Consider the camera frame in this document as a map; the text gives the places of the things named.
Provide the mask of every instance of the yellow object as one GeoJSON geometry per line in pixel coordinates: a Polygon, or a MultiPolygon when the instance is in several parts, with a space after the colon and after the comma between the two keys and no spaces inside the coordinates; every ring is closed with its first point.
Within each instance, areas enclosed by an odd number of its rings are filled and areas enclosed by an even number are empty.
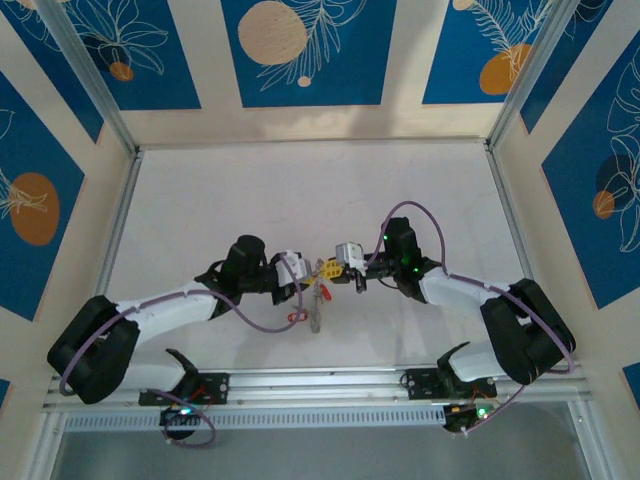
{"type": "MultiPolygon", "coordinates": [[[[333,258],[331,260],[327,260],[326,262],[324,262],[324,264],[322,265],[322,268],[318,272],[318,277],[322,277],[325,280],[331,280],[332,278],[336,278],[342,275],[343,270],[344,268],[338,265],[338,262],[336,261],[336,259],[333,258]]],[[[307,280],[304,283],[306,283],[307,285],[313,285],[314,283],[316,283],[316,278],[317,277],[315,276],[311,277],[309,280],[307,280]]]]}

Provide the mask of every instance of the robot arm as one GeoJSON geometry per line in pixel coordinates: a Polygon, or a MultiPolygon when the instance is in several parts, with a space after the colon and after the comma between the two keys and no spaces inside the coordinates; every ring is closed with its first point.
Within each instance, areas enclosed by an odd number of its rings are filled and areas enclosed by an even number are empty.
{"type": "Polygon", "coordinates": [[[154,388],[183,397],[198,384],[198,371],[180,352],[167,350],[158,361],[132,362],[135,351],[150,339],[175,328],[205,322],[231,310],[211,295],[188,295],[189,291],[213,291],[238,305],[243,294],[270,293],[274,305],[295,294],[293,276],[302,282],[311,267],[299,253],[287,251],[267,264],[265,245],[244,235],[231,247],[224,262],[214,263],[183,288],[155,299],[113,303],[104,296],[91,298],[49,351],[48,362],[62,374],[87,339],[119,314],[113,324],[80,357],[69,376],[69,385],[87,404],[97,403],[117,388],[154,388]],[[140,305],[150,304],[140,309],[140,305]]]}
{"type": "Polygon", "coordinates": [[[390,219],[383,239],[384,252],[377,254],[373,262],[373,255],[363,254],[358,244],[338,245],[336,260],[343,271],[332,281],[353,280],[356,291],[361,293],[367,289],[367,280],[393,278],[401,293],[421,303],[475,315],[479,312],[490,340],[459,345],[443,355],[438,361],[438,375],[444,383],[468,384],[507,374],[528,385],[563,358],[549,335],[498,291],[515,297],[543,318],[569,352],[575,349],[573,335],[533,280],[522,279],[513,285],[485,284],[447,273],[440,262],[422,256],[406,218],[390,219]]]}

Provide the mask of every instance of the vent grille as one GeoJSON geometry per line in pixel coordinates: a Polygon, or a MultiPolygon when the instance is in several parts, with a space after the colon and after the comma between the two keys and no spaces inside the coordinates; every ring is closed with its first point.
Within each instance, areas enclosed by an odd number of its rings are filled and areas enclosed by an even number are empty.
{"type": "MultiPolygon", "coordinates": [[[[219,430],[322,427],[444,425],[441,406],[298,408],[294,410],[219,410],[207,412],[219,430]]],[[[160,411],[72,413],[66,432],[151,431],[161,428],[160,411]]],[[[172,430],[206,429],[193,419],[172,430]]]]}

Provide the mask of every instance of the red object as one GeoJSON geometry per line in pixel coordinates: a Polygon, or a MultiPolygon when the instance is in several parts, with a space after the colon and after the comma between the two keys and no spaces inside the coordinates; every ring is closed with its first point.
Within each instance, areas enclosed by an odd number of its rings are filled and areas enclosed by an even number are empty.
{"type": "Polygon", "coordinates": [[[325,300],[327,302],[331,301],[331,293],[329,292],[329,289],[327,288],[326,285],[320,285],[320,290],[322,290],[322,296],[325,298],[325,300]]]}
{"type": "MultiPolygon", "coordinates": [[[[309,312],[305,308],[302,311],[302,315],[300,316],[300,320],[298,320],[298,321],[299,322],[304,322],[307,318],[309,318],[309,312]]],[[[289,323],[295,322],[296,321],[296,312],[290,313],[289,316],[287,317],[287,320],[289,321],[289,323]]]]}

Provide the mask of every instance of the blue panel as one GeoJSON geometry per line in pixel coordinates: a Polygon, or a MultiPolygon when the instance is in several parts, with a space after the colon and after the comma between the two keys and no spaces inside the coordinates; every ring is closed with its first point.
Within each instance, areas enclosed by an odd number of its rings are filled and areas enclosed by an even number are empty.
{"type": "Polygon", "coordinates": [[[33,320],[84,175],[0,74],[0,306],[33,320]]]}
{"type": "Polygon", "coordinates": [[[59,52],[58,45],[49,35],[38,14],[17,0],[0,0],[0,10],[48,75],[60,96],[73,110],[89,137],[96,142],[104,123],[102,117],[59,52]]]}
{"type": "Polygon", "coordinates": [[[582,0],[551,53],[520,115],[533,130],[613,0],[582,0]]]}
{"type": "Polygon", "coordinates": [[[551,4],[452,0],[422,103],[502,102],[551,4]]]}
{"type": "Polygon", "coordinates": [[[9,392],[9,385],[11,385],[10,382],[0,378],[0,410],[2,410],[2,405],[4,404],[4,399],[6,398],[7,393],[9,392]]]}
{"type": "Polygon", "coordinates": [[[599,308],[640,286],[640,34],[543,163],[599,308]]]}
{"type": "MultiPolygon", "coordinates": [[[[31,12],[17,0],[1,1],[5,10],[12,6],[14,24],[25,11],[31,12]]],[[[122,110],[200,108],[166,0],[70,0],[62,5],[122,110]]],[[[19,31],[25,39],[33,37],[27,46],[34,56],[44,52],[38,61],[60,90],[58,83],[66,76],[60,79],[56,71],[69,67],[62,54],[47,52],[57,47],[46,33],[39,33],[38,27],[44,27],[32,13],[19,31]],[[41,61],[45,55],[50,63],[41,61]]]]}
{"type": "Polygon", "coordinates": [[[379,105],[396,0],[222,0],[244,107],[379,105]]]}
{"type": "Polygon", "coordinates": [[[624,376],[627,377],[627,383],[636,399],[636,405],[640,408],[640,363],[634,363],[622,369],[624,376]]]}

